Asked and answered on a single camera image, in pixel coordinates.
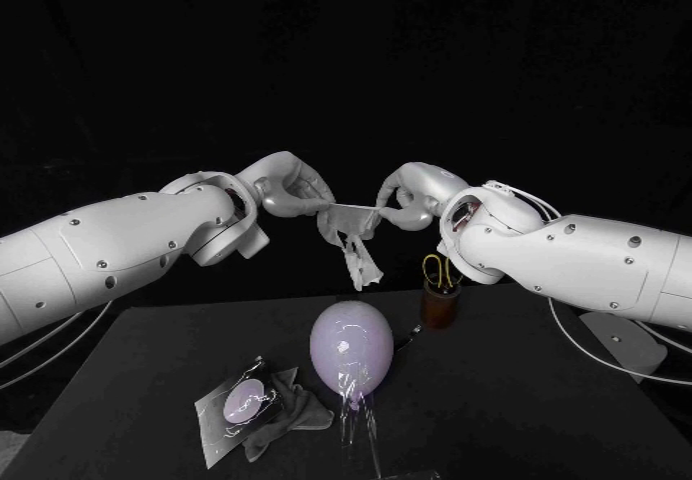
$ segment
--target black background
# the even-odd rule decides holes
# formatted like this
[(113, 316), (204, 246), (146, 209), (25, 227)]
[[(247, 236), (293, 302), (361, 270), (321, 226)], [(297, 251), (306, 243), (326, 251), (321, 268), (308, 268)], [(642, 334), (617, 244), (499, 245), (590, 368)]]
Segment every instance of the black background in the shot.
[[(6, 2), (0, 235), (186, 173), (234, 174), (280, 150), (318, 169), (341, 203), (374, 205), (387, 176), (423, 161), (472, 185), (508, 183), (563, 214), (688, 233), (688, 3)], [(184, 258), (114, 303), (81, 347), (3, 392), (8, 428), (31, 429), (130, 306), (354, 292), (315, 217), (263, 212), (260, 224), (271, 244), (256, 258), (208, 268)], [(381, 224), (368, 249), (385, 277), (367, 291), (420, 288), (439, 239), (434, 226)]]

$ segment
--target pen holder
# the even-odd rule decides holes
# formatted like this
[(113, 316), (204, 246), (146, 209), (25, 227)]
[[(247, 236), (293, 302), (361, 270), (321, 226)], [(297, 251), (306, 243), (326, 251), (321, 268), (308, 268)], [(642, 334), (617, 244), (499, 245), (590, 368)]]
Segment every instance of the pen holder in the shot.
[(442, 329), (447, 328), (455, 321), (462, 285), (457, 284), (459, 278), (453, 277), (453, 288), (440, 289), (437, 274), (429, 276), (433, 282), (426, 279), (423, 284), (421, 318), (427, 327)]

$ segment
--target balloon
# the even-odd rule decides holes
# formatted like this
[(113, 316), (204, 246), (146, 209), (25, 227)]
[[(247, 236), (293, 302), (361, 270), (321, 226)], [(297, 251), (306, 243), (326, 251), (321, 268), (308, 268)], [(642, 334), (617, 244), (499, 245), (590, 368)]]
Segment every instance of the balloon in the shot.
[(264, 400), (264, 384), (251, 378), (231, 392), (224, 405), (224, 417), (231, 423), (247, 422), (260, 411)]
[(354, 300), (332, 305), (310, 334), (310, 358), (328, 387), (358, 402), (383, 382), (393, 355), (393, 330), (380, 310)]

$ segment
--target bolt hole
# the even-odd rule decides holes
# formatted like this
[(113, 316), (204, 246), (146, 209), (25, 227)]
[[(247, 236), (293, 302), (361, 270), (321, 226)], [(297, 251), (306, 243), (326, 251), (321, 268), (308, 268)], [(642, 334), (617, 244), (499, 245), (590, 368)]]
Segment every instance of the bolt hole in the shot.
[(628, 241), (628, 245), (630, 248), (638, 248), (642, 245), (642, 237), (632, 237)]

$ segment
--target transparent plastic sheet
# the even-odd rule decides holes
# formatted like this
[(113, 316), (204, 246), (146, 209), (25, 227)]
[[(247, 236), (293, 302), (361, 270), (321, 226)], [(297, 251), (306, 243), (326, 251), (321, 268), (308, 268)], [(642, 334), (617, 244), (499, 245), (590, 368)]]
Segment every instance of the transparent plastic sheet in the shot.
[[(378, 424), (375, 420), (375, 394), (364, 395), (362, 386), (371, 375), (368, 365), (345, 362), (341, 365), (339, 388), (342, 394), (342, 473), (345, 479), (440, 480), (434, 470), (383, 477), (378, 450)], [(374, 471), (364, 477), (364, 471)]]
[(283, 397), (263, 357), (195, 402), (207, 468), (282, 413)]

